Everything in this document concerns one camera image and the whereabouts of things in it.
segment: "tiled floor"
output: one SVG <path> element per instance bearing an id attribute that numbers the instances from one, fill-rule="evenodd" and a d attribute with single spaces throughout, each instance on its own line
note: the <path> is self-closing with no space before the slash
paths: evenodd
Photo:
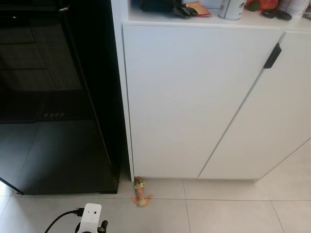
<path id="1" fill-rule="evenodd" d="M 42 233 L 63 212 L 86 203 L 102 205 L 108 233 L 310 233 L 310 144 L 304 144 L 257 183 L 145 179 L 148 206 L 130 199 L 133 184 L 122 176 L 115 195 L 19 196 L 0 184 L 0 233 Z M 73 233 L 69 215 L 51 233 Z"/>

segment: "dog toy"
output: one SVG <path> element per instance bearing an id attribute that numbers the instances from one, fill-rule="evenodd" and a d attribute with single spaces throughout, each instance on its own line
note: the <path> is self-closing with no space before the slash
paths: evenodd
<path id="1" fill-rule="evenodd" d="M 144 188 L 146 186 L 145 182 L 141 181 L 140 177 L 136 177 L 135 178 L 135 193 L 136 193 L 136 197 L 132 197 L 133 202 L 136 203 L 137 207 L 144 207 L 147 205 L 148 200 L 152 199 L 152 195 L 150 195 L 147 199 L 145 199 L 144 197 L 144 192 L 142 190 L 142 188 Z"/>

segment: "cabinet door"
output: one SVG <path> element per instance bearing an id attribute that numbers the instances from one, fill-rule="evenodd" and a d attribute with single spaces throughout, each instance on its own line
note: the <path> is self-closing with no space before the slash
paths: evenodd
<path id="1" fill-rule="evenodd" d="M 197 178 L 281 32 L 123 32 L 134 175 Z"/>
<path id="2" fill-rule="evenodd" d="M 280 46 L 200 178 L 260 178 L 310 138 L 310 35 Z"/>

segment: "red object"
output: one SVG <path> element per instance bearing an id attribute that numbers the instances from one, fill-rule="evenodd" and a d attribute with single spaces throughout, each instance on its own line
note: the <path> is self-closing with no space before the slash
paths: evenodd
<path id="1" fill-rule="evenodd" d="M 248 7 L 249 3 L 255 0 L 247 0 L 246 8 Z M 259 0 L 260 2 L 260 10 L 274 10 L 277 7 L 278 0 Z"/>

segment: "power cord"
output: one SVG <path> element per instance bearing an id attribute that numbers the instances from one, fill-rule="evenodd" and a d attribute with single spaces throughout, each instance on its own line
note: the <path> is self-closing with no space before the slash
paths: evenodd
<path id="1" fill-rule="evenodd" d="M 54 223 L 56 223 L 61 217 L 65 216 L 65 215 L 69 215 L 69 214 L 75 214 L 79 217 L 82 217 L 83 215 L 83 211 L 84 211 L 84 208 L 78 208 L 77 210 L 72 210 L 72 211 L 68 211 L 68 212 L 65 212 L 63 214 L 61 214 L 60 216 L 58 216 L 50 225 L 49 227 L 46 229 L 46 231 L 44 233 L 48 233 L 49 230 L 51 229 L 51 227 L 54 225 Z"/>

